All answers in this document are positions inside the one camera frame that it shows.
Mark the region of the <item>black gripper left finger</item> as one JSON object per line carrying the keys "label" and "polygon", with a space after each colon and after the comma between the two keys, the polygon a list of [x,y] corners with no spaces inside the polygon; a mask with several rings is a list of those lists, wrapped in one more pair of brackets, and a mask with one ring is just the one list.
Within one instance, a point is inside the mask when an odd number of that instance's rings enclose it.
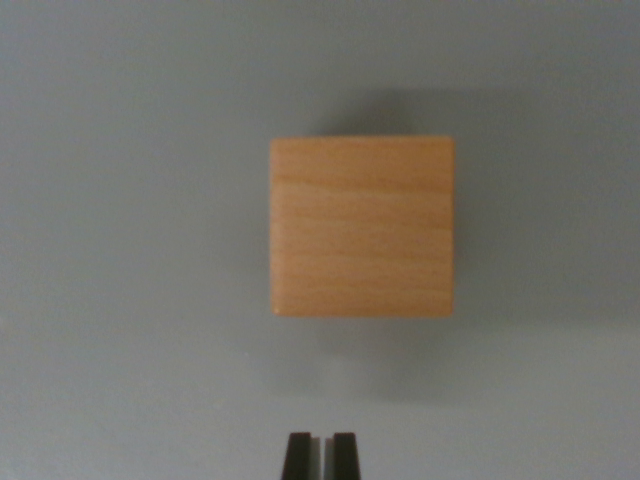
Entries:
{"label": "black gripper left finger", "polygon": [[320,442],[310,432],[289,435],[282,467],[282,480],[319,480]]}

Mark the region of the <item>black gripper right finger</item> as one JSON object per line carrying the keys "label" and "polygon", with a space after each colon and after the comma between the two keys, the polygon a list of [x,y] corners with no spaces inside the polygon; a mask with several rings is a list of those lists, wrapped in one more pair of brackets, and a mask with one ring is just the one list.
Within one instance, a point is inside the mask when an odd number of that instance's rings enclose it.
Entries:
{"label": "black gripper right finger", "polygon": [[362,479],[355,433],[339,432],[325,440],[324,479]]}

